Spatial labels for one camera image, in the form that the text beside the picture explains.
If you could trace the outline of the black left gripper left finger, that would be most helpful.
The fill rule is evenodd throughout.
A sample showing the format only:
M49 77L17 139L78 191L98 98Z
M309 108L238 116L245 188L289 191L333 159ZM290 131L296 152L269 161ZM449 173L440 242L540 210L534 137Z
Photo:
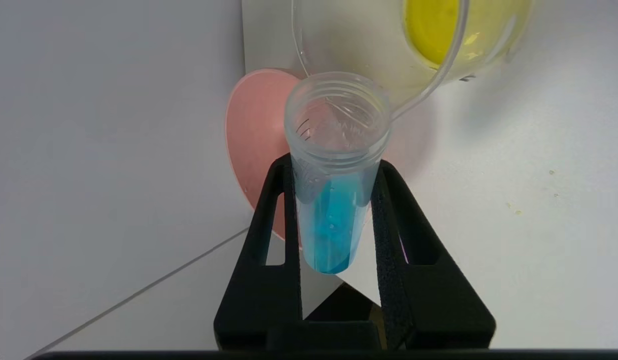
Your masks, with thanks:
M275 212L283 196L284 263L267 265ZM214 319L223 351L259 350L270 330L302 319L302 287L293 171L289 153L269 167L243 247Z

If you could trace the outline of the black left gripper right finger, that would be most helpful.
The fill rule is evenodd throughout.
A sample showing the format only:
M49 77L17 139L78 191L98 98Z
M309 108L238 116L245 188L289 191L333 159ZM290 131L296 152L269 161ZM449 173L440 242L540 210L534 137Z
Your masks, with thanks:
M387 348L487 349L494 316L447 251L393 164L371 194L377 284Z

